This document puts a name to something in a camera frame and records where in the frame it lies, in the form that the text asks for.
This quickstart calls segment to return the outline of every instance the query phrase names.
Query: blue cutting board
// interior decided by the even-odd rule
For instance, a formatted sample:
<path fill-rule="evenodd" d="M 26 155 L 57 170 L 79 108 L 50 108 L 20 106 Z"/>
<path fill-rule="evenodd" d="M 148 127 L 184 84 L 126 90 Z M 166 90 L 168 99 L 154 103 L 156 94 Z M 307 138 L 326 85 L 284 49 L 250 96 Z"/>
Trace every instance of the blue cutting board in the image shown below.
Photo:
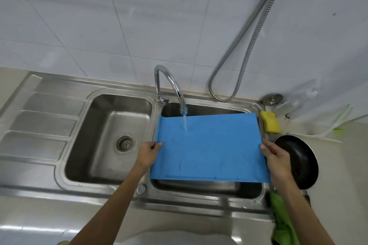
<path fill-rule="evenodd" d="M 255 113 L 159 118 L 152 179 L 267 182 Z"/>

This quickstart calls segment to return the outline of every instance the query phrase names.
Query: frying pan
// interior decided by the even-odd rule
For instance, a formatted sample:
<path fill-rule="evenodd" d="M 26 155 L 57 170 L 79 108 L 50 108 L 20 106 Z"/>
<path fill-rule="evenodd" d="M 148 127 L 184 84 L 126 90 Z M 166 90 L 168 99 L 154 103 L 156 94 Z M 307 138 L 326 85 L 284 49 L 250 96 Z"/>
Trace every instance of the frying pan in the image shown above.
<path fill-rule="evenodd" d="M 309 145 L 292 135 L 279 136 L 274 143 L 290 154 L 292 175 L 299 189 L 312 187 L 317 181 L 319 169 L 316 156 Z"/>

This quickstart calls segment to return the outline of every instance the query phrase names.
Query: faucet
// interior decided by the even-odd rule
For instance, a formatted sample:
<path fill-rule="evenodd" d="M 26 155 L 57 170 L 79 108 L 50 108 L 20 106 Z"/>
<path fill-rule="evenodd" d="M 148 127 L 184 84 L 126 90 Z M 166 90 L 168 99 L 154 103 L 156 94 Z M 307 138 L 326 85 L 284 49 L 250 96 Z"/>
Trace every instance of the faucet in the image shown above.
<path fill-rule="evenodd" d="M 180 113 L 182 115 L 187 115 L 188 114 L 188 109 L 186 108 L 186 103 L 185 103 L 184 97 L 182 95 L 182 91 L 181 91 L 178 83 L 174 79 L 173 75 L 170 73 L 170 71 L 162 65 L 157 65 L 154 68 L 154 82 L 156 83 L 156 99 L 155 99 L 155 102 L 156 103 L 168 103 L 168 99 L 161 95 L 159 71 L 161 71 L 167 77 L 167 79 L 170 82 L 172 88 L 175 90 L 175 93 L 177 94 L 178 99 L 179 99 L 179 103 L 180 103 Z"/>

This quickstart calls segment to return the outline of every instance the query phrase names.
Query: shower hose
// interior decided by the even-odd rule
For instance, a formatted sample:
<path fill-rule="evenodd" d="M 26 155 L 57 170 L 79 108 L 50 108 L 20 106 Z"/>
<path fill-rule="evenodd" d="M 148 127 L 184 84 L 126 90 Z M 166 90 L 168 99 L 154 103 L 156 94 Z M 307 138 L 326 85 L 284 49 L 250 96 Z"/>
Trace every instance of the shower hose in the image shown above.
<path fill-rule="evenodd" d="M 244 24 L 241 32 L 239 33 L 239 35 L 237 36 L 237 38 L 233 41 L 233 43 L 231 44 L 230 48 L 227 50 L 227 52 L 225 53 L 225 55 L 223 56 L 223 58 L 221 59 L 221 61 L 219 62 L 219 64 L 216 66 L 214 72 L 212 73 L 210 79 L 209 79 L 209 83 L 208 83 L 208 90 L 210 92 L 210 94 L 212 95 L 212 97 L 214 99 L 216 99 L 217 101 L 220 102 L 228 102 L 231 101 L 232 99 L 234 99 L 234 97 L 236 96 L 236 94 L 238 93 L 240 84 L 242 82 L 243 79 L 243 75 L 244 75 L 244 71 L 246 69 L 246 64 L 248 63 L 249 57 L 251 55 L 252 49 L 254 47 L 255 41 L 258 38 L 258 35 L 260 33 L 260 29 L 262 28 L 267 15 L 273 5 L 275 0 L 261 0 L 255 10 L 253 11 L 253 13 L 251 14 L 251 16 L 248 18 L 248 20 L 246 21 L 246 23 Z M 263 13 L 260 17 L 260 19 L 258 20 L 257 26 L 253 32 L 253 36 L 252 39 L 248 45 L 248 49 L 246 50 L 246 54 L 244 56 L 243 59 L 243 63 L 241 65 L 241 69 L 240 69 L 240 73 L 239 73 L 239 77 L 238 77 L 238 81 L 236 83 L 234 92 L 232 93 L 232 95 L 227 98 L 227 99 L 221 99 L 218 96 L 216 96 L 216 94 L 214 93 L 214 91 L 212 90 L 212 82 L 214 81 L 214 77 L 216 76 L 216 74 L 218 73 L 218 71 L 220 70 L 220 68 L 222 67 L 222 65 L 225 63 L 225 61 L 227 60 L 227 58 L 230 56 L 231 52 L 235 49 L 235 47 L 238 45 L 238 43 L 240 42 L 240 40 L 243 38 L 244 34 L 247 32 L 247 30 L 249 29 L 249 27 L 252 25 L 252 23 L 254 22 L 254 20 L 257 18 L 257 15 L 260 13 L 260 11 L 262 10 L 262 8 L 264 7 Z"/>

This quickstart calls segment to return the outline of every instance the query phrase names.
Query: green towel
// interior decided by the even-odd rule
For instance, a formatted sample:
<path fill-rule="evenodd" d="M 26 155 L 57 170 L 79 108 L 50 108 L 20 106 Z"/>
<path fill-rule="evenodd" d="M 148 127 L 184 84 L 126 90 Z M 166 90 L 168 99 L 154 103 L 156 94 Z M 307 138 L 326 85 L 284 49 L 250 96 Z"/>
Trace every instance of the green towel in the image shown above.
<path fill-rule="evenodd" d="M 272 240 L 280 245 L 300 245 L 284 202 L 277 191 L 270 192 L 271 207 L 276 216 Z"/>

